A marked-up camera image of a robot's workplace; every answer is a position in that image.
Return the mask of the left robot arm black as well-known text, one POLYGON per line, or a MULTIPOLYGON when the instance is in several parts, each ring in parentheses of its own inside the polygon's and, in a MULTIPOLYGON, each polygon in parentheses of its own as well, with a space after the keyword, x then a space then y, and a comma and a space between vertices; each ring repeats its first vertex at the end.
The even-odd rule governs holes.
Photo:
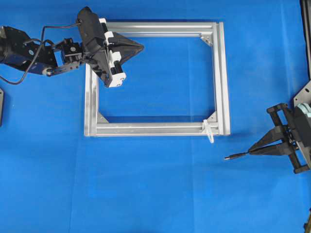
POLYGON ((65 38, 59 43, 30 38, 24 31, 0 28, 0 62, 25 75, 34 73, 48 77, 78 69, 88 64, 107 88, 118 87, 126 79, 122 64, 140 53, 144 46, 117 32, 109 31, 89 7, 77 15, 67 28, 78 27, 81 43, 65 38))

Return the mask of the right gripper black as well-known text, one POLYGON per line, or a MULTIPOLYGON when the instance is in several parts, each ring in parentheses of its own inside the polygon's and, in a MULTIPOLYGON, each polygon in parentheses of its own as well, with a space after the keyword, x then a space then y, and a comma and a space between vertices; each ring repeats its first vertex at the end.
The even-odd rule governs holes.
POLYGON ((311 169, 311 107, 298 104, 294 110, 281 103, 267 109, 274 128, 249 150, 251 155, 287 155, 294 173, 311 169))

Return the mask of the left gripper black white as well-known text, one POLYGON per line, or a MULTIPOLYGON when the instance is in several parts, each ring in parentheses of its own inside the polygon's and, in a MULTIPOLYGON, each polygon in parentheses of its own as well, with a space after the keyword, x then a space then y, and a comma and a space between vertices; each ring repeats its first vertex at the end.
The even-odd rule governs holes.
POLYGON ((89 7, 79 11, 77 23, 85 62, 107 88, 121 86, 126 79, 121 65, 138 55, 144 46, 117 32, 109 31, 106 20, 100 20, 89 7))

